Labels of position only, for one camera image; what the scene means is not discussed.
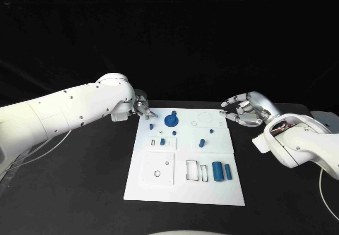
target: blue object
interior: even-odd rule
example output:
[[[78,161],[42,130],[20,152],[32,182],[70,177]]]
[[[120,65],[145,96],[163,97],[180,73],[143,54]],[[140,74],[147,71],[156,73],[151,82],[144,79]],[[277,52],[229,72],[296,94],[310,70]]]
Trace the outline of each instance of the blue object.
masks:
[[[200,139],[199,147],[202,148],[205,145],[205,139]]]
[[[221,162],[212,162],[212,168],[213,168],[213,180],[218,182],[223,181],[223,171],[222,171]]]
[[[164,125],[167,127],[174,127],[179,123],[179,119],[176,117],[176,111],[171,112],[171,115],[166,116],[164,118]]]
[[[232,175],[231,175],[231,169],[229,169],[229,165],[225,164],[225,171],[226,171],[226,177],[228,177],[228,180],[232,179]]]

